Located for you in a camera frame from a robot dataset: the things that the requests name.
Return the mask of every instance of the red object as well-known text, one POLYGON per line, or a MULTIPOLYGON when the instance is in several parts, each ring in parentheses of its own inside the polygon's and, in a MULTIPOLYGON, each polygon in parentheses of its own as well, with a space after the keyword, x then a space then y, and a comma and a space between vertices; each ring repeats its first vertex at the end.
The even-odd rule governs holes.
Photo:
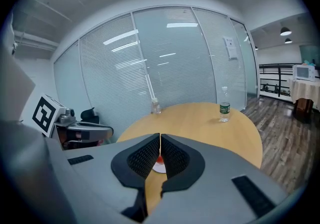
POLYGON ((161 155, 158 157, 158 159, 157 159, 156 161, 157 161, 157 163, 161 163, 161 164, 164 163, 164 162, 163 162, 164 160, 163 160, 163 158, 162 158, 161 155))

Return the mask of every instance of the green bottle label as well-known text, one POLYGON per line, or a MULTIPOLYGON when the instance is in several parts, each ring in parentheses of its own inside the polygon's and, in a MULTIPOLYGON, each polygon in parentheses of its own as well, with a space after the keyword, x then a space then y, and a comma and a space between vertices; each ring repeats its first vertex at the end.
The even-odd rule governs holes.
POLYGON ((220 113, 221 114, 229 114, 230 113, 230 105, 228 105, 228 106, 220 105, 220 113))

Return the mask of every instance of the water bottle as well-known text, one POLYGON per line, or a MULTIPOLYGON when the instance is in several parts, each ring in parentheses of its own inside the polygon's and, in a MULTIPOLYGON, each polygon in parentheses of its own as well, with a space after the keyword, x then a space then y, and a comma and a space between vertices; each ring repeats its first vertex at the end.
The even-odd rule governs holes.
POLYGON ((158 101, 158 98, 152 98, 151 99, 151 104, 152 104, 152 113, 154 114, 160 114, 161 113, 161 108, 160 108, 160 104, 158 101))
POLYGON ((220 122, 228 122, 230 116, 230 103, 228 99, 228 87, 222 87, 222 99, 220 103, 220 122))

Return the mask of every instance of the wooden floor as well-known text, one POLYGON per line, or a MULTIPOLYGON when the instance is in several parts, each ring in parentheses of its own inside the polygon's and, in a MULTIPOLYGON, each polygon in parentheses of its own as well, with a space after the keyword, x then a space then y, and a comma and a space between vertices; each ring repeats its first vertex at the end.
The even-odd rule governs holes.
POLYGON ((263 146, 261 170, 288 193, 305 183, 320 156, 320 114, 310 124, 292 116, 294 106, 269 98, 249 99, 242 112, 257 127, 263 146))

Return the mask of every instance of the black railing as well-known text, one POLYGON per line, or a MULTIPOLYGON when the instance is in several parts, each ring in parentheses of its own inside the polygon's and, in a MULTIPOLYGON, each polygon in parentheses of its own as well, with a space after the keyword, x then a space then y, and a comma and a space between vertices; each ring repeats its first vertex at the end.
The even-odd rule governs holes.
POLYGON ((281 79, 281 75, 293 75, 292 66, 294 65, 301 65, 301 63, 287 63, 287 64, 265 64, 265 65, 259 65, 259 72, 260 74, 276 74, 278 75, 278 79, 268 79, 268 78, 260 78, 261 80, 271 80, 271 81, 278 81, 279 85, 272 85, 272 84, 265 84, 261 83, 260 85, 263 85, 263 88, 260 87, 261 91, 271 92, 271 93, 277 93, 278 97, 280 95, 290 96, 290 91, 281 91, 281 88, 289 89, 289 87, 281 86, 281 82, 286 82, 286 80, 281 79), (269 90, 267 86, 273 86, 274 90, 269 90))

